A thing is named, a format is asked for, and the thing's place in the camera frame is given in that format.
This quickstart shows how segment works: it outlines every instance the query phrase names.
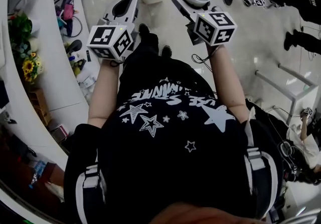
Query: white cube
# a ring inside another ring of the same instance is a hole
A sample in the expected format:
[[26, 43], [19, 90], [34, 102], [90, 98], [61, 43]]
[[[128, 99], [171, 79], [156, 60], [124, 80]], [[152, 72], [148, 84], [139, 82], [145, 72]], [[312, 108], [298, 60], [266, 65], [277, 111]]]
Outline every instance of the white cube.
[[262, 7], [265, 5], [265, 0], [254, 0], [256, 6]]
[[210, 46], [231, 41], [236, 23], [227, 12], [198, 13], [194, 32]]
[[99, 58], [123, 61], [132, 42], [127, 26], [101, 25], [91, 28], [87, 47]]

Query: shelving unit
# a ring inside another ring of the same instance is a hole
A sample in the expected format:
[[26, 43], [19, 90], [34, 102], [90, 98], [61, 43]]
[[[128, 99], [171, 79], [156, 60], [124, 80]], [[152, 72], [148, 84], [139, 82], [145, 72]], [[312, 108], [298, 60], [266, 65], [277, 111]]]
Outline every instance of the shelving unit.
[[[42, 124], [20, 80], [10, 45], [7, 21], [8, 0], [0, 0], [0, 2], [0, 24], [2, 24], [0, 35], [3, 39], [3, 45], [0, 46], [3, 46], [5, 57], [5, 65], [0, 69], [0, 77], [5, 82], [10, 100], [6, 106], [7, 112], [17, 122], [17, 124], [6, 124], [6, 127], [38, 155], [45, 156], [64, 170], [68, 157]], [[30, 0], [25, 8], [27, 16], [38, 20], [41, 25], [35, 37], [39, 40], [37, 53], [45, 71], [39, 75], [36, 84], [44, 91], [53, 119], [64, 124], [71, 132], [78, 124], [87, 122], [89, 109], [63, 46], [63, 40], [72, 42], [79, 39], [83, 43], [80, 52], [86, 55], [89, 30], [81, 0], [74, 0], [74, 6], [79, 11], [76, 16], [81, 21], [83, 30], [76, 38], [64, 37], [63, 39], [57, 23], [54, 0]], [[79, 23], [75, 20], [74, 32], [79, 31], [80, 26], [78, 25]], [[87, 68], [91, 75], [98, 76], [99, 61], [94, 54], [90, 53], [90, 56], [91, 62], [86, 62], [84, 68]], [[39, 215], [28, 211], [15, 198], [1, 189], [0, 200], [33, 223], [48, 223]]]

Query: person in white shirt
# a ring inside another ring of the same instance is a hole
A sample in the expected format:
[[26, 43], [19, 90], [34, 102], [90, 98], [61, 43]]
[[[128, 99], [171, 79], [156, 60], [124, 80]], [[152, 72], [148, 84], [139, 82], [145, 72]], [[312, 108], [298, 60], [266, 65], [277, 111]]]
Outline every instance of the person in white shirt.
[[320, 158], [320, 151], [312, 134], [306, 134], [307, 114], [302, 115], [302, 127], [300, 136], [297, 135], [293, 128], [287, 131], [287, 138], [293, 141], [294, 145], [298, 147], [304, 155], [305, 161], [316, 176], [321, 176], [321, 165], [318, 164]]

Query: pink object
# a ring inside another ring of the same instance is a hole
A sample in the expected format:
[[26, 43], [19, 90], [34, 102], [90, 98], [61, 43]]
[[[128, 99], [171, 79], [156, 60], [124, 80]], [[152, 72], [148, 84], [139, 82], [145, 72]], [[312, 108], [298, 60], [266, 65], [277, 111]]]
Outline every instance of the pink object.
[[65, 5], [64, 9], [64, 20], [72, 19], [74, 15], [74, 6], [73, 5]]

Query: tiled floor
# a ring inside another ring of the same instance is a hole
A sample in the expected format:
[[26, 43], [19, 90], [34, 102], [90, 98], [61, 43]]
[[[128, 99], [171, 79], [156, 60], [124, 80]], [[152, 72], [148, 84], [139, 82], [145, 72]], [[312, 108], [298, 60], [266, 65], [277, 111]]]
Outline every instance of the tiled floor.
[[[111, 1], [83, 0], [89, 27], [97, 23], [107, 3]], [[290, 101], [256, 77], [256, 70], [261, 70], [280, 85], [287, 86], [294, 94], [303, 90], [303, 83], [279, 70], [277, 63], [292, 68], [313, 82], [318, 84], [321, 82], [319, 78], [321, 56], [316, 55], [311, 61], [308, 52], [300, 47], [292, 47], [289, 52], [283, 49], [285, 32], [299, 28], [300, 18], [295, 8], [269, 10], [258, 7], [246, 8], [242, 0], [234, 0], [230, 7], [226, 7], [222, 0], [211, 0], [211, 5], [218, 5], [222, 10], [228, 11], [238, 24], [236, 35], [227, 48], [245, 94], [253, 96], [254, 99], [263, 98], [265, 109], [277, 105], [289, 110]], [[160, 46], [165, 44], [171, 46], [173, 58], [190, 64], [214, 89], [211, 72], [204, 65], [196, 64], [191, 60], [193, 53], [201, 57], [206, 56], [205, 44], [192, 45], [185, 27], [188, 21], [178, 12], [171, 0], [164, 0], [155, 5], [140, 3], [137, 26], [140, 23], [146, 23], [151, 31], [159, 36]], [[302, 22], [302, 24], [319, 29], [319, 26], [311, 23]], [[306, 32], [318, 37], [318, 31], [306, 29]]]

